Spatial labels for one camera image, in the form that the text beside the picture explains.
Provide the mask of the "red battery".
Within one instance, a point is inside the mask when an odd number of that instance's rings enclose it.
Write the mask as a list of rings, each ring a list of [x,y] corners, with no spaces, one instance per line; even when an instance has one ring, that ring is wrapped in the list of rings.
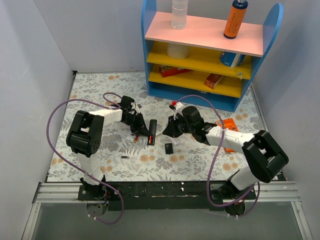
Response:
[[[149,144],[149,145],[152,144],[152,141],[153,141],[152,139],[153,139],[153,136],[151,135],[151,136],[148,138],[148,144]]]

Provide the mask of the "black remote control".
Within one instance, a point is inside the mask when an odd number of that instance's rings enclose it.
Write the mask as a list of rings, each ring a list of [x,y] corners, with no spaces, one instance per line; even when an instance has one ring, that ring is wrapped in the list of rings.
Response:
[[[152,136],[152,144],[148,144],[147,140],[147,145],[149,146],[154,146],[155,145],[155,139],[156,139],[156,132],[157,132],[157,120],[156,119],[151,119],[149,123],[149,137]]]

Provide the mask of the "white battery cover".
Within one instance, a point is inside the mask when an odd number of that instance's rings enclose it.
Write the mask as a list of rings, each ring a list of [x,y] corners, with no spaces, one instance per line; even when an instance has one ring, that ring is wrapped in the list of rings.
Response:
[[[174,145],[174,146],[178,146],[179,142],[177,139],[172,138],[172,137],[168,137],[169,141]]]

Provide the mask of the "black battery cover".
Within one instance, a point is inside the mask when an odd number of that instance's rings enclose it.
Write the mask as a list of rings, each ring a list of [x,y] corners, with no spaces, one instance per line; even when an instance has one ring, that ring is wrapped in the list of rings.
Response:
[[[166,155],[171,155],[171,154],[174,153],[173,144],[172,143],[166,143],[164,145],[164,148],[165,148],[165,154]]]

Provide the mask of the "white remote control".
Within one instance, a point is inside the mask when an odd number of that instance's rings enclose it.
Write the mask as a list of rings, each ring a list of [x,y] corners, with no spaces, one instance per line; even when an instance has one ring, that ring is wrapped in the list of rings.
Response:
[[[136,136],[135,135],[127,135],[125,140],[129,143],[134,143],[135,142],[135,139],[136,139]]]

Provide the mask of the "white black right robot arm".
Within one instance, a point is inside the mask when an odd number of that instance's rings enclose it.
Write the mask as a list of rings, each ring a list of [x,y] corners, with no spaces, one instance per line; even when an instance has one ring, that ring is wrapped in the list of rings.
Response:
[[[180,102],[170,105],[174,114],[168,118],[163,134],[178,138],[191,134],[199,143],[222,146],[243,154],[248,166],[238,170],[218,189],[212,190],[216,198],[237,199],[257,182],[269,183],[289,163],[289,158],[266,130],[242,133],[223,129],[215,123],[204,121],[194,106]]]

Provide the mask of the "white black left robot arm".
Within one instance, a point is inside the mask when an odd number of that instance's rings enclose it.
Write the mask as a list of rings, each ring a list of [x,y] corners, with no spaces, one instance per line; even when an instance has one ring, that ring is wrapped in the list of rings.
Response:
[[[107,109],[77,111],[66,137],[67,146],[76,154],[84,170],[84,177],[80,179],[84,190],[95,200],[101,200],[107,194],[106,187],[101,183],[105,181],[105,175],[100,169],[100,160],[97,156],[102,142],[103,128],[118,122],[130,126],[130,131],[134,135],[144,137],[151,135],[134,99],[124,95],[120,103],[113,104]]]

